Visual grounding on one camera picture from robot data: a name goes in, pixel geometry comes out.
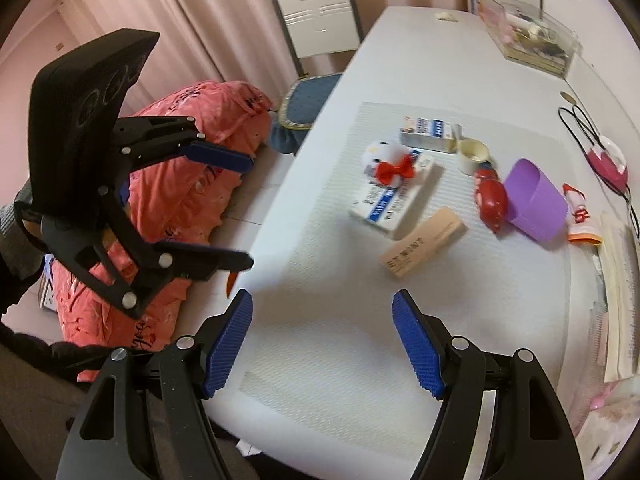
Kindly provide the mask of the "pink mini iron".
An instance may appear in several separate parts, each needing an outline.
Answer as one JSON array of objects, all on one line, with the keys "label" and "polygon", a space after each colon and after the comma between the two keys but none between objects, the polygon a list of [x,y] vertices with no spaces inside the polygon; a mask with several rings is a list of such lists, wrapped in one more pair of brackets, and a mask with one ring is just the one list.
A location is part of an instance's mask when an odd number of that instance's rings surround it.
[{"label": "pink mini iron", "polygon": [[598,136],[587,153],[589,165],[614,191],[624,194],[628,167],[622,150],[607,136]]}]

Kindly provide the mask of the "white folding chair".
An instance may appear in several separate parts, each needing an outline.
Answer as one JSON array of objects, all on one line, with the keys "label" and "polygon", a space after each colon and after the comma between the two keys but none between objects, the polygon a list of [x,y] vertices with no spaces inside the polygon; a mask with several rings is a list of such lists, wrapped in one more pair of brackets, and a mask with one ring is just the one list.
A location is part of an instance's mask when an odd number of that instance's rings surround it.
[{"label": "white folding chair", "polygon": [[299,78],[304,58],[356,51],[364,38],[356,0],[272,0]]}]

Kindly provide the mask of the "pink striped curtain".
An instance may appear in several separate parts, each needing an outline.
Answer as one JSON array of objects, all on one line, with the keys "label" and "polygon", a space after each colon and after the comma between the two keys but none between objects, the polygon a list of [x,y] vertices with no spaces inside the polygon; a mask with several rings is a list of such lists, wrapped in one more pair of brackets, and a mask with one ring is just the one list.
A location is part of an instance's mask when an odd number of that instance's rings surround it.
[{"label": "pink striped curtain", "polygon": [[[386,6],[466,7],[466,0],[356,3],[365,29]],[[127,115],[203,80],[247,81],[279,101],[297,77],[272,0],[61,0],[58,12],[81,44],[120,28],[160,33],[127,93]]]}]

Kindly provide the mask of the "tan mint lipliner box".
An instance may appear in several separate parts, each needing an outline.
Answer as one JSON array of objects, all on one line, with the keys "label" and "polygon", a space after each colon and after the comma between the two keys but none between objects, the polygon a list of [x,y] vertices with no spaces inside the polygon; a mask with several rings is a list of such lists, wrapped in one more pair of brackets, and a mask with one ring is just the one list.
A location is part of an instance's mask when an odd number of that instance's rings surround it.
[{"label": "tan mint lipliner box", "polygon": [[380,255],[378,261],[396,278],[409,274],[430,260],[466,231],[463,221],[450,208],[442,207]]}]

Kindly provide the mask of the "red floral bed cover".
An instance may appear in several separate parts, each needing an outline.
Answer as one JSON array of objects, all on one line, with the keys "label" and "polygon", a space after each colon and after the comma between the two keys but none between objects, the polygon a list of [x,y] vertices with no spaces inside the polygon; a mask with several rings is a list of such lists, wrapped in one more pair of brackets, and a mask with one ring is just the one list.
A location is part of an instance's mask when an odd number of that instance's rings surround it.
[{"label": "red floral bed cover", "polygon": [[[206,139],[254,156],[270,129],[272,103],[245,81],[202,81],[140,110],[142,116],[191,116]],[[184,157],[134,173],[131,220],[148,242],[173,240],[205,245],[221,225],[239,174],[206,167]],[[190,281],[177,278],[133,320],[109,306],[61,263],[52,264],[53,293],[65,341],[79,347],[127,347],[160,351],[175,331]]]}]

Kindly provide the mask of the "purple ribbed cup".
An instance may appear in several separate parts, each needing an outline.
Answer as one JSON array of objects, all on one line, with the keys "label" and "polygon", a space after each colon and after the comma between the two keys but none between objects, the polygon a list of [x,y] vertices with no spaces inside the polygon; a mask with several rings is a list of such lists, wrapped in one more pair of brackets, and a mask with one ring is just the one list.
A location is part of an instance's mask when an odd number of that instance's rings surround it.
[{"label": "purple ribbed cup", "polygon": [[563,195],[530,160],[519,159],[503,181],[506,221],[536,240],[551,242],[564,229],[568,206]]}]

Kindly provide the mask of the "open book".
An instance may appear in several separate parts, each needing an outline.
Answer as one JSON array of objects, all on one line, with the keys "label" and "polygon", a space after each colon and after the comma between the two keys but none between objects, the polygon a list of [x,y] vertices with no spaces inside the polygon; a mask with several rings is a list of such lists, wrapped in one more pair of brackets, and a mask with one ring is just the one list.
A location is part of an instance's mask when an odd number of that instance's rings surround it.
[{"label": "open book", "polygon": [[639,374],[639,245],[629,226],[604,212],[599,257],[608,308],[604,380]]}]

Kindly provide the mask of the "small white desk scrap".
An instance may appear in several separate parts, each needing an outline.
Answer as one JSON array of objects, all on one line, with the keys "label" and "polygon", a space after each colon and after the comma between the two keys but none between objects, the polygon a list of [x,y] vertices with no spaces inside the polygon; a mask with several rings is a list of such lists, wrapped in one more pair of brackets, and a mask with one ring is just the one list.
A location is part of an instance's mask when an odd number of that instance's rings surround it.
[{"label": "small white desk scrap", "polygon": [[447,22],[447,23],[457,23],[458,19],[456,18],[456,16],[451,13],[451,12],[437,12],[435,14],[435,18],[437,21],[440,22]]}]

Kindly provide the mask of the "blue white toothpaste box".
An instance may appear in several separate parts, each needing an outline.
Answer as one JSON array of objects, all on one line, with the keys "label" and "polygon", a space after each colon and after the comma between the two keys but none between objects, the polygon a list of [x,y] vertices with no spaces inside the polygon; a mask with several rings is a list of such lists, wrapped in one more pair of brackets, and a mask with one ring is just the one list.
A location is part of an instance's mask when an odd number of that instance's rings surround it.
[{"label": "blue white toothpaste box", "polygon": [[374,226],[388,236],[395,236],[435,166],[434,158],[427,154],[413,151],[411,156],[416,175],[403,180],[398,188],[373,181],[363,183],[349,208],[352,218]]}]

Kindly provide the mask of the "small white cup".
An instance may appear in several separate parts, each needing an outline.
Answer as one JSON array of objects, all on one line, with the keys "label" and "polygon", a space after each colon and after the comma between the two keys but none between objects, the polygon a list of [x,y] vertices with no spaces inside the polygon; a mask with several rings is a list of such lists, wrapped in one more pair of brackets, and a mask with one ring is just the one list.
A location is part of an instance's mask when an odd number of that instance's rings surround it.
[{"label": "small white cup", "polygon": [[477,168],[488,162],[490,151],[488,147],[479,140],[464,138],[457,143],[457,160],[461,172],[467,176],[472,176]]}]

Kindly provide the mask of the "white cat plush toy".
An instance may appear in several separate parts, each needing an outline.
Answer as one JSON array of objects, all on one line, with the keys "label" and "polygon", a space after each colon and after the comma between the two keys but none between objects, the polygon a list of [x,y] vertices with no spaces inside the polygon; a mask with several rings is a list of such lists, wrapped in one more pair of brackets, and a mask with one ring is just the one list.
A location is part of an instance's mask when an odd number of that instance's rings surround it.
[{"label": "white cat plush toy", "polygon": [[413,154],[405,145],[395,141],[375,141],[362,155],[364,174],[374,183],[386,188],[399,188],[416,174]]}]

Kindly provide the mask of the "small blue white box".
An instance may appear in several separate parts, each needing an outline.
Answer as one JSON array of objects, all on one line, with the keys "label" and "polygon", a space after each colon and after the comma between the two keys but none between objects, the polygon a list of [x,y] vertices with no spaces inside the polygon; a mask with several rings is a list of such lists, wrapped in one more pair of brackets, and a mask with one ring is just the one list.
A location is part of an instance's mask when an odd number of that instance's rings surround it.
[{"label": "small blue white box", "polygon": [[408,148],[453,153],[462,138],[462,127],[441,119],[406,116],[400,128],[400,143]]}]

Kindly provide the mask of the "red glossy toy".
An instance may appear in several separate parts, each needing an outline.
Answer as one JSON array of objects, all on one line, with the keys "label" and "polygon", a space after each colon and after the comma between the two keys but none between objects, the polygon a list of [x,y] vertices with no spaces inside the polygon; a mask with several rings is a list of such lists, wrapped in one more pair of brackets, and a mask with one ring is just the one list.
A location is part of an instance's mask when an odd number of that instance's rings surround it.
[{"label": "red glossy toy", "polygon": [[481,162],[473,174],[474,200],[484,225],[498,233],[506,221],[508,196],[491,162]]}]

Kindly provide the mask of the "clear plastic storage box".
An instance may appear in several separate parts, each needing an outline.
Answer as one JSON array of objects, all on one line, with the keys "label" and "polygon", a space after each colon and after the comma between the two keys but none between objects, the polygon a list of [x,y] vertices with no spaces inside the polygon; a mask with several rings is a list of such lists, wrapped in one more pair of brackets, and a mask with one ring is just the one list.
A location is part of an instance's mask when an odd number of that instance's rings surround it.
[{"label": "clear plastic storage box", "polygon": [[577,35],[536,6],[518,0],[477,0],[491,39],[510,61],[563,78],[580,50]]}]

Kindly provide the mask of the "blue chair cushion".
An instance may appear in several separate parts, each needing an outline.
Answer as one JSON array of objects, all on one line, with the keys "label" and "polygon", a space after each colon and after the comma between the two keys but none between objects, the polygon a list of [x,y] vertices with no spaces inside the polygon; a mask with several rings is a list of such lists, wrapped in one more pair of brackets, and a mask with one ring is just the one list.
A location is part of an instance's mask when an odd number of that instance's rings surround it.
[{"label": "blue chair cushion", "polygon": [[296,155],[342,73],[299,79],[271,114],[269,145],[281,154]]}]

